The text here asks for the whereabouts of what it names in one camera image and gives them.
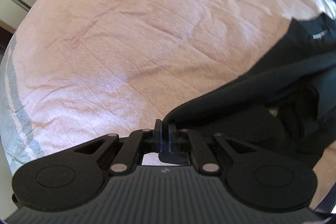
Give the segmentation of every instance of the black cloth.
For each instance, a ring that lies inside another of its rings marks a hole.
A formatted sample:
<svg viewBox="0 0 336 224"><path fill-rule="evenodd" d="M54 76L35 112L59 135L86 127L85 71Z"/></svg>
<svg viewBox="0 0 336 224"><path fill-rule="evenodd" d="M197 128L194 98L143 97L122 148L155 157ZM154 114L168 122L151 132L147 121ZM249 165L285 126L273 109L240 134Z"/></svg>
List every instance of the black cloth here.
<svg viewBox="0 0 336 224"><path fill-rule="evenodd" d="M336 184L334 184L334 186L331 188L327 196L317 206L316 211L323 213L331 213L335 206L336 206Z"/></svg>
<svg viewBox="0 0 336 224"><path fill-rule="evenodd" d="M272 117L268 107L278 108ZM311 168L336 139L336 24L293 19L288 32L236 80L172 110L164 129L226 133Z"/></svg>

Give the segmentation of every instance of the pink blanket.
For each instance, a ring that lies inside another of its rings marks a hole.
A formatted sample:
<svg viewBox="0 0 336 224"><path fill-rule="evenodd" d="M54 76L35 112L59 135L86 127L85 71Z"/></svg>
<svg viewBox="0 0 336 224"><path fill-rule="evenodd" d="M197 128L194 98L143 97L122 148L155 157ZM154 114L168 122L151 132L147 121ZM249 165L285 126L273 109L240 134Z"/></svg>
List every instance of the pink blanket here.
<svg viewBox="0 0 336 224"><path fill-rule="evenodd" d="M248 71L291 17L320 11L314 0L38 0L1 64L17 82L13 98L5 77L16 130L1 135L24 143L21 158L4 143L12 172L107 133L152 128Z"/></svg>

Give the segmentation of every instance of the metal pin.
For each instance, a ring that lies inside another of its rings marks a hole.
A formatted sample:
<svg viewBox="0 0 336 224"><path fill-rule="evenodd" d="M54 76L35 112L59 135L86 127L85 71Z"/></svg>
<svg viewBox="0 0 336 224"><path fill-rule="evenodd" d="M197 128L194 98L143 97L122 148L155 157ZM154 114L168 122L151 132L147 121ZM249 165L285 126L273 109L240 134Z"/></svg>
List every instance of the metal pin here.
<svg viewBox="0 0 336 224"><path fill-rule="evenodd" d="M127 170L127 165L125 165L125 164L113 164L112 166L111 166L111 170L113 171L113 172L124 172L124 171L126 171Z"/></svg>
<svg viewBox="0 0 336 224"><path fill-rule="evenodd" d="M217 164L204 164L202 169L206 172L216 172L219 170L219 166Z"/></svg>

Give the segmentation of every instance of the pink fleece blanket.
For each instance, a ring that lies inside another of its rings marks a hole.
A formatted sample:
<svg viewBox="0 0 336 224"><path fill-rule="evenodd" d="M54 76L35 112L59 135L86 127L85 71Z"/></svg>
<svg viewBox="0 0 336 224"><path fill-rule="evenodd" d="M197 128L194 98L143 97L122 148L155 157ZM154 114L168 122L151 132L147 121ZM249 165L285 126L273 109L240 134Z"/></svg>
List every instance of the pink fleece blanket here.
<svg viewBox="0 0 336 224"><path fill-rule="evenodd" d="M152 128L248 71L292 17L320 11L314 0L38 0L1 64L12 172L107 133Z"/></svg>

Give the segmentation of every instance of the small logo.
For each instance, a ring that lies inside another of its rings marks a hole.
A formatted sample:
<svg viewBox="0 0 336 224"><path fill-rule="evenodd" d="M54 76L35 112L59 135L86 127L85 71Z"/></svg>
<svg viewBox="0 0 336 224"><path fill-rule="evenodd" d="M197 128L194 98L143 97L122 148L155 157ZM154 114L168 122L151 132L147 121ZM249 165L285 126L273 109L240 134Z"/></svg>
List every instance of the small logo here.
<svg viewBox="0 0 336 224"><path fill-rule="evenodd" d="M169 172L170 172L170 169L168 169L168 168L164 168L164 169L161 170L161 172L166 174L166 173L169 173Z"/></svg>

